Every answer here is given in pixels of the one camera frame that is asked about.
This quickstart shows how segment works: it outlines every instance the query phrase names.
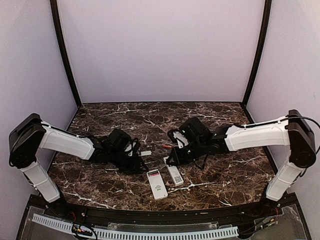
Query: remote control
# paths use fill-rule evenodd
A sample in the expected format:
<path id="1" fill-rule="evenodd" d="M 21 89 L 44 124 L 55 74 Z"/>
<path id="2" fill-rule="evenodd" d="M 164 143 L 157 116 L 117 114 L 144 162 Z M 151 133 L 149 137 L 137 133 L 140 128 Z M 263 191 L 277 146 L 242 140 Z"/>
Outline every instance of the remote control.
<path id="1" fill-rule="evenodd" d="M 158 169 L 146 173 L 155 200 L 168 197 L 168 192 Z"/>
<path id="2" fill-rule="evenodd" d="M 168 169 L 168 171 L 170 173 L 170 176 L 174 182 L 174 185 L 179 186 L 179 185 L 183 184 L 184 180 L 183 180 L 178 168 L 176 166 L 167 165 L 167 163 L 166 163 L 167 159 L 168 159 L 168 156 L 164 157 L 163 161 L 164 161 L 164 164 L 166 164 L 166 168 Z"/>

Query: cable organizer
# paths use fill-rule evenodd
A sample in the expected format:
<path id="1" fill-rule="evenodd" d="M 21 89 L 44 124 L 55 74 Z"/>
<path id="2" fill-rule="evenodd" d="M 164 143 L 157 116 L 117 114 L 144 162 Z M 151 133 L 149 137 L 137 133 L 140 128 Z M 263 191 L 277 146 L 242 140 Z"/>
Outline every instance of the cable organizer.
<path id="1" fill-rule="evenodd" d="M 72 222 L 51 218 L 46 215 L 33 214 L 32 221 L 48 228 L 66 233 L 71 232 Z M 237 237 L 238 227 L 227 227 L 206 231 L 179 232 L 179 233 L 143 233 L 143 232 L 125 232 L 114 231 L 95 227 L 98 239 L 100 240 L 216 240 Z"/>

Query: dark brown marble surface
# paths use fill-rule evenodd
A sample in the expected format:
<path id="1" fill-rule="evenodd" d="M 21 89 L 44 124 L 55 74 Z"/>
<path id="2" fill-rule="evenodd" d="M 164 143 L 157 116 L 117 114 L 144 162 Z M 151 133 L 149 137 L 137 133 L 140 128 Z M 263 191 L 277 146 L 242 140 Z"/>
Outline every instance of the dark brown marble surface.
<path id="1" fill-rule="evenodd" d="M 91 103 L 79 109 L 68 130 L 104 136 L 114 128 L 122 129 L 140 139 L 142 151 L 152 151 L 151 156 L 143 157 L 152 170 L 163 167 L 163 157 L 170 154 L 170 149 L 162 147 L 172 145 L 167 131 L 194 116 L 211 131 L 224 124 L 248 122 L 238 103 Z M 162 168 L 169 194 L 155 200 L 145 173 L 125 175 L 111 164 L 90 163 L 63 153 L 53 161 L 49 175 L 68 202 L 120 210 L 181 211 L 252 203 L 259 200 L 274 176 L 262 148 L 243 149 L 210 156 L 204 170 L 192 163 L 178 167 L 184 178 L 184 184 L 178 187 L 167 168 Z"/>

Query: qr code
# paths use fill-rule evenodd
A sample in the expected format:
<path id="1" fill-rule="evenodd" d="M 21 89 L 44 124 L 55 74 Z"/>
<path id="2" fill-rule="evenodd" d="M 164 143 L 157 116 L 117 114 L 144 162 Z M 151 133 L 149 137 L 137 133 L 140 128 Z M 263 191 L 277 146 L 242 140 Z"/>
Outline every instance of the qr code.
<path id="1" fill-rule="evenodd" d="M 181 178 L 181 176 L 175 176 L 175 177 L 174 177 L 174 180 L 175 180 L 176 183 L 179 183 L 179 182 L 182 182 L 182 181 L 183 181 L 182 178 Z"/>

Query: white wall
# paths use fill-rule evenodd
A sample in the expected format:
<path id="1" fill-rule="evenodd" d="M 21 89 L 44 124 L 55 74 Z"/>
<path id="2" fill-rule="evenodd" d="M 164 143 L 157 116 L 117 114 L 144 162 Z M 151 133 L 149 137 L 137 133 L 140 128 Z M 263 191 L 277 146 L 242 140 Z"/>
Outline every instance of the white wall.
<path id="1" fill-rule="evenodd" d="M 89 102 L 242 101 L 264 0 L 60 0 Z"/>
<path id="2" fill-rule="evenodd" d="M 49 0 L 0 0 L 0 239 L 16 239 L 33 188 L 9 167 L 9 133 L 31 113 L 66 128 L 76 111 Z M 38 154 L 47 168 L 51 151 Z"/>
<path id="3" fill-rule="evenodd" d="M 320 1 L 274 0 L 263 55 L 248 110 L 256 122 L 297 109 L 320 122 Z M 315 130 L 316 146 L 320 131 Z M 278 166 L 287 148 L 271 147 Z M 296 192 L 310 228 L 319 239 L 320 161 L 291 189 Z"/>

